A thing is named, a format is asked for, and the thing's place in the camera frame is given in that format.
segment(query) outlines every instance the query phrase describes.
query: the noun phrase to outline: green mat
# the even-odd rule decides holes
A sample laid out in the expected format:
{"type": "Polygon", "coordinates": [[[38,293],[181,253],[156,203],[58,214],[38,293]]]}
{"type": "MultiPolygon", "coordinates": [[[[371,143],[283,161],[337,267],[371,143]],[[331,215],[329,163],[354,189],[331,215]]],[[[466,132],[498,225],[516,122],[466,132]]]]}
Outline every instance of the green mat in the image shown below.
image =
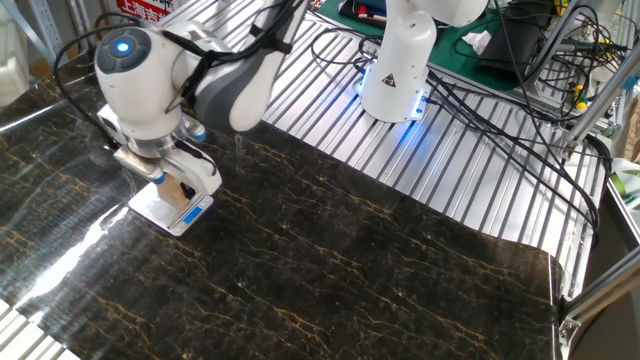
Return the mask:
{"type": "MultiPolygon", "coordinates": [[[[380,35],[383,33],[381,29],[378,29],[375,26],[363,24],[356,20],[339,15],[338,5],[340,2],[341,0],[327,0],[318,12],[366,35],[380,35]]],[[[464,41],[458,41],[462,36],[469,32],[481,33],[487,30],[491,35],[493,35],[499,28],[500,21],[498,19],[498,15],[493,10],[487,10],[485,17],[463,28],[450,27],[445,30],[440,41],[434,47],[429,61],[432,64],[438,65],[444,69],[495,90],[506,91],[514,89],[518,86],[517,82],[504,81],[503,79],[497,79],[487,73],[475,70],[475,65],[478,62],[475,57],[478,55],[473,51],[471,45],[464,41]],[[453,48],[454,45],[457,45],[457,49],[460,53],[474,58],[457,54],[453,48]]]]}
{"type": "Polygon", "coordinates": [[[322,7],[318,9],[318,13],[365,35],[380,35],[384,32],[384,30],[375,26],[364,24],[360,21],[338,14],[338,5],[340,5],[341,2],[342,0],[327,0],[324,2],[322,7]]]}

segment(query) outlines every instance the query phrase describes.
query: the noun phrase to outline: metal pole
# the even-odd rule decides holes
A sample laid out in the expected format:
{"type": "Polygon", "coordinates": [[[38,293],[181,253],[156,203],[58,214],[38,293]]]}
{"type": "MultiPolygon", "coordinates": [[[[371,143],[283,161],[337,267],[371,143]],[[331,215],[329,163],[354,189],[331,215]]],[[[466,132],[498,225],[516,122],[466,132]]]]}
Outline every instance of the metal pole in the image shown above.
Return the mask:
{"type": "Polygon", "coordinates": [[[570,348],[578,328],[607,306],[640,285],[640,247],[620,260],[575,299],[561,316],[560,343],[570,348]]]}
{"type": "Polygon", "coordinates": [[[567,146],[575,148],[581,144],[589,132],[596,126],[600,118],[609,109],[616,97],[622,91],[622,85],[629,77],[636,76],[640,72],[640,46],[636,46],[611,80],[600,91],[576,126],[566,136],[567,146]]]}
{"type": "MultiPolygon", "coordinates": [[[[28,0],[28,2],[31,10],[33,11],[33,15],[36,18],[36,22],[40,27],[42,38],[44,39],[45,44],[47,44],[47,47],[49,47],[53,52],[55,60],[55,56],[60,52],[64,43],[62,42],[62,37],[60,36],[60,31],[58,31],[58,27],[56,26],[55,19],[53,18],[53,13],[51,13],[51,8],[49,7],[47,0],[28,0]]],[[[60,64],[65,64],[68,61],[69,59],[67,54],[64,54],[61,58],[60,64]]]]}
{"type": "MultiPolygon", "coordinates": [[[[86,33],[87,31],[90,30],[87,29],[85,26],[85,23],[82,22],[82,17],[80,14],[80,10],[78,10],[78,4],[75,2],[75,0],[67,0],[67,6],[71,9],[71,13],[73,14],[74,17],[74,22],[76,24],[76,28],[78,29],[78,36],[86,33]]],[[[82,41],[80,41],[80,44],[82,44],[82,47],[84,49],[88,49],[89,48],[89,40],[88,39],[84,39],[82,41]]]]}
{"type": "Polygon", "coordinates": [[[47,48],[44,42],[40,40],[38,34],[36,34],[31,25],[29,25],[24,16],[22,16],[20,10],[18,10],[18,7],[13,2],[13,0],[0,0],[0,4],[4,6],[9,15],[11,15],[13,20],[16,22],[16,24],[18,24],[22,31],[24,31],[24,33],[27,35],[29,40],[31,40],[36,49],[38,49],[40,54],[42,54],[42,57],[44,57],[45,61],[49,65],[53,66],[53,63],[56,60],[56,54],[54,54],[52,50],[47,48]]]}
{"type": "Polygon", "coordinates": [[[540,74],[546,67],[547,63],[551,59],[553,55],[556,53],[556,49],[560,45],[562,39],[564,39],[569,33],[569,27],[575,21],[576,17],[579,14],[579,11],[575,11],[576,7],[579,5],[584,5],[587,0],[578,0],[571,1],[567,6],[567,9],[564,13],[564,16],[560,18],[560,21],[556,25],[555,29],[549,36],[549,39],[544,44],[544,47],[540,51],[540,55],[536,57],[535,62],[531,65],[531,69],[535,69],[531,74],[527,74],[527,80],[525,82],[525,88],[527,90],[531,89],[533,85],[538,81],[540,74]]]}

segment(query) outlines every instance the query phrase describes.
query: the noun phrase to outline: white cloth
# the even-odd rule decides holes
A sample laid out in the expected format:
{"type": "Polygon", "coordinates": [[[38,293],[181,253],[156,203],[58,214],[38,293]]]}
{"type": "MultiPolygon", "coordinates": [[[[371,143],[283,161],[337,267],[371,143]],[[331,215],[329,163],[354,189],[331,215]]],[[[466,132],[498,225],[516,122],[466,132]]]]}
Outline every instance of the white cloth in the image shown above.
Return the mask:
{"type": "Polygon", "coordinates": [[[481,55],[487,47],[487,44],[489,44],[489,41],[491,41],[491,34],[489,34],[487,30],[480,34],[468,33],[462,37],[462,40],[473,46],[473,51],[475,51],[476,54],[481,55]]]}

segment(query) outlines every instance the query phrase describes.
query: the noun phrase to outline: red sign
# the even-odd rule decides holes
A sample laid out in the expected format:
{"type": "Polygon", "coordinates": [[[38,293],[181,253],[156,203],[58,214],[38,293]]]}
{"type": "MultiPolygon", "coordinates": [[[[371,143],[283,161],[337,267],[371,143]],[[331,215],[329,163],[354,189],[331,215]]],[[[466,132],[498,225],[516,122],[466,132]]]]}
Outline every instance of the red sign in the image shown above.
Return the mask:
{"type": "Polygon", "coordinates": [[[152,22],[162,20],[173,11],[172,0],[116,0],[116,5],[125,14],[152,22]]]}

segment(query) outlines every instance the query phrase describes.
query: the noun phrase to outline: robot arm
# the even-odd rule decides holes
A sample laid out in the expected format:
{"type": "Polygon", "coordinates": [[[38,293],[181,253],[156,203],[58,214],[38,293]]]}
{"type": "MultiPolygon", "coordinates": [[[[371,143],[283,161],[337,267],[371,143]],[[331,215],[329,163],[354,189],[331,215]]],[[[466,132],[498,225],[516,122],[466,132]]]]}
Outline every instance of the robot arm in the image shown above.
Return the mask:
{"type": "Polygon", "coordinates": [[[172,106],[180,102],[175,101],[176,91],[201,65],[202,57],[186,51],[163,31],[188,40],[200,53],[236,54],[193,22],[110,33],[97,49],[95,64],[115,115],[102,120],[123,145],[116,158],[150,181],[161,183],[169,174],[199,193],[215,192],[221,184],[215,163],[183,140],[202,141],[205,127],[239,132],[258,124],[308,1],[266,0],[246,40],[247,56],[211,64],[196,84],[191,103],[204,127],[186,117],[179,106],[172,106]]]}
{"type": "Polygon", "coordinates": [[[475,20],[487,0],[387,1],[387,27],[377,62],[367,70],[361,102],[372,117],[386,122],[417,120],[427,62],[436,40],[436,18],[452,26],[475,20]]]}

